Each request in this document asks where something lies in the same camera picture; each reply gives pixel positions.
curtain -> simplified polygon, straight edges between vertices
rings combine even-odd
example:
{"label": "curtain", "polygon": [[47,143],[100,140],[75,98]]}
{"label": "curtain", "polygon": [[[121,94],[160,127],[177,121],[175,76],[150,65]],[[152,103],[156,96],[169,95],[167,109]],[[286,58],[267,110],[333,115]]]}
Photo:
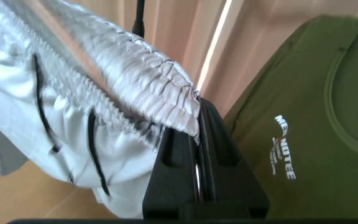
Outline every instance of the curtain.
{"label": "curtain", "polygon": [[[132,30],[136,0],[72,0]],[[226,115],[285,39],[318,14],[358,16],[358,0],[145,0],[145,39],[180,62]]]}

shirt logo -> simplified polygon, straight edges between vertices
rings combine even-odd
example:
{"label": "shirt logo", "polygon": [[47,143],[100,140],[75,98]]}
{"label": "shirt logo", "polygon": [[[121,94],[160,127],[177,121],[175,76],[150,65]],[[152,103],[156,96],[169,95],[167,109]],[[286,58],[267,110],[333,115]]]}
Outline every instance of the shirt logo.
{"label": "shirt logo", "polygon": [[273,147],[270,150],[270,164],[272,165],[273,175],[277,174],[277,166],[283,166],[288,180],[295,180],[296,175],[292,166],[291,152],[288,145],[287,133],[288,123],[282,115],[274,118],[282,129],[282,135],[273,138]]}

shiny satin fabric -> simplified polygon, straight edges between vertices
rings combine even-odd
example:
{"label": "shiny satin fabric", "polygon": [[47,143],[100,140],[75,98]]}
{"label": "shiny satin fabric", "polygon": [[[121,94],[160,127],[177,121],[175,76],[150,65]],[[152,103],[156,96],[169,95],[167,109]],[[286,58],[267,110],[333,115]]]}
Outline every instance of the shiny satin fabric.
{"label": "shiny satin fabric", "polygon": [[[43,1],[101,69],[118,108],[24,1],[0,1],[0,132],[52,177],[80,187],[122,218],[142,216],[142,200],[166,126],[197,139],[198,92],[181,67],[82,7]],[[62,146],[51,153],[36,105],[33,54],[45,73],[44,110]],[[94,109],[95,145],[111,196],[91,161],[87,119]]]}

green t-shirt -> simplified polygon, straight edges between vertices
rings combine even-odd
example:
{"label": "green t-shirt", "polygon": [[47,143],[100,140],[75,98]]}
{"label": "green t-shirt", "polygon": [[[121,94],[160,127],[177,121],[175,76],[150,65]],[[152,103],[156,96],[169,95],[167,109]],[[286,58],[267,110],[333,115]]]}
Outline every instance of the green t-shirt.
{"label": "green t-shirt", "polygon": [[225,122],[270,199],[268,218],[358,218],[358,19],[299,27]]}

wooden floor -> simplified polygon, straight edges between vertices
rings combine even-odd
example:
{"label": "wooden floor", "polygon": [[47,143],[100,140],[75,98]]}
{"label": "wooden floor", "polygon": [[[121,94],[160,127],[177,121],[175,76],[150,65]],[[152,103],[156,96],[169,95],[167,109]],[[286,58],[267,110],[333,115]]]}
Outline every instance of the wooden floor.
{"label": "wooden floor", "polygon": [[0,223],[18,218],[116,218],[91,190],[55,180],[33,163],[0,177]]}

